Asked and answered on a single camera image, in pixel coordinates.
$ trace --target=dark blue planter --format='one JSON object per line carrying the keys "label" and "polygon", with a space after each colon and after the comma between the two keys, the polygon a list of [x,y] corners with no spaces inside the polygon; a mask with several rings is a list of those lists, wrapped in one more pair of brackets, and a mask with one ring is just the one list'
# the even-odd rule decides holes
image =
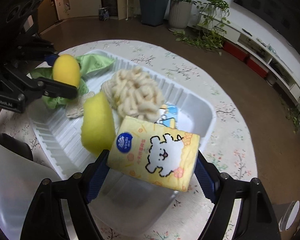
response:
{"label": "dark blue planter", "polygon": [[169,0],[140,0],[141,22],[150,26],[163,23]]}

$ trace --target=floor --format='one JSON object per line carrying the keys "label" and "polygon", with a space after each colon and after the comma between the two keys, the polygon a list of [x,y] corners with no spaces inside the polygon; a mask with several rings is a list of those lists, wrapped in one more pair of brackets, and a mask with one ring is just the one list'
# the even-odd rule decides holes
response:
{"label": "floor", "polygon": [[[58,51],[97,40],[141,40],[193,62],[219,83],[244,117],[252,136],[259,178],[271,202],[300,200],[300,132],[294,134],[293,123],[286,119],[286,104],[277,91],[237,58],[224,51],[219,56],[177,42],[165,25],[150,27],[138,20],[70,19],[45,32],[42,38],[52,41]],[[282,233],[282,240],[291,239],[296,226]]]}

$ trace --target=screw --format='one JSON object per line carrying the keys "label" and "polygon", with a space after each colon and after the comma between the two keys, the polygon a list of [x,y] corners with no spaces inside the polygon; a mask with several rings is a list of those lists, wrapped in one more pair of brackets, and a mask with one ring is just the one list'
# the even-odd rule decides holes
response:
{"label": "screw", "polygon": [[50,183],[50,179],[44,179],[43,181],[42,181],[42,184],[43,185],[48,185]]}
{"label": "screw", "polygon": [[257,185],[259,185],[261,183],[260,179],[258,179],[258,178],[253,178],[252,182]]}
{"label": "screw", "polygon": [[73,178],[74,179],[80,179],[82,177],[82,173],[81,172],[76,172],[75,174],[73,174]]}
{"label": "screw", "polygon": [[24,95],[24,94],[19,94],[19,95],[18,95],[18,100],[19,100],[19,101],[25,100],[25,95]]}
{"label": "screw", "polygon": [[229,174],[228,173],[226,173],[226,172],[222,172],[222,173],[220,173],[220,176],[221,176],[221,178],[223,178],[223,179],[229,179]]}
{"label": "screw", "polygon": [[42,81],[38,81],[37,84],[38,84],[39,87],[43,87],[44,86],[44,83]]}

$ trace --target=floral tablecloth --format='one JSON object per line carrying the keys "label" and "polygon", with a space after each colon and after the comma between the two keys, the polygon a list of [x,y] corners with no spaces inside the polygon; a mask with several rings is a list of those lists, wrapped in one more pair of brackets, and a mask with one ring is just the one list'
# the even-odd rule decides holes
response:
{"label": "floral tablecloth", "polygon": [[[257,166],[247,125],[222,88],[201,68],[161,47],[141,41],[106,40],[82,44],[61,54],[79,56],[92,49],[103,49],[157,71],[210,101],[217,121],[204,157],[219,171],[235,179],[250,181],[257,176]],[[26,114],[0,113],[0,132],[29,144],[34,161],[51,167]],[[224,239],[232,239],[240,201],[236,201]],[[189,190],[180,193],[162,217],[143,236],[131,238],[96,221],[104,239],[196,240],[212,211],[213,204],[204,197],[195,176]]]}

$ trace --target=yellow egg-shaped object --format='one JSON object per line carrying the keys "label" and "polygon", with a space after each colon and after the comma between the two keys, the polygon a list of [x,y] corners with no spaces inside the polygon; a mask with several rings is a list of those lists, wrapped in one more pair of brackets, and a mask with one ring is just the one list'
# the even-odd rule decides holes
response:
{"label": "yellow egg-shaped object", "polygon": [[115,139],[112,109],[103,92],[88,98],[83,104],[81,143],[98,157],[103,150],[110,150]]}
{"label": "yellow egg-shaped object", "polygon": [[78,88],[81,78],[79,63],[71,55],[60,55],[53,65],[52,78]]}

